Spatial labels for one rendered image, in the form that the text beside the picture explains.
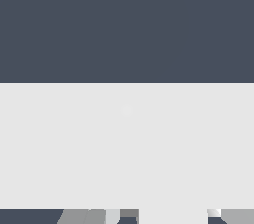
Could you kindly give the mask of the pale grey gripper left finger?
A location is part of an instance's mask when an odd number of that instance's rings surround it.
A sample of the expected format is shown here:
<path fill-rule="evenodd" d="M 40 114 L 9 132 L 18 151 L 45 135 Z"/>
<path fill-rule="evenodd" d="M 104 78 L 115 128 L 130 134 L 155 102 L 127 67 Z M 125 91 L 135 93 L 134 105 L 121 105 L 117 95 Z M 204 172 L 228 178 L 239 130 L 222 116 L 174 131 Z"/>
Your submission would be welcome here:
<path fill-rule="evenodd" d="M 139 210 L 67 209 L 57 224 L 139 224 Z"/>

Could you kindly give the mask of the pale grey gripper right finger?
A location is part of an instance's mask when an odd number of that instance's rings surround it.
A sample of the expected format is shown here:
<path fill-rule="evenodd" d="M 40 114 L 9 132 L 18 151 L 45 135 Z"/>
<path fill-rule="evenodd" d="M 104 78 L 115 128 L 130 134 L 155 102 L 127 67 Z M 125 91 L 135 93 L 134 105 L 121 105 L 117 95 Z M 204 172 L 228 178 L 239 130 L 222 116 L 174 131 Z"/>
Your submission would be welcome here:
<path fill-rule="evenodd" d="M 254 209 L 208 209 L 208 224 L 254 224 Z"/>

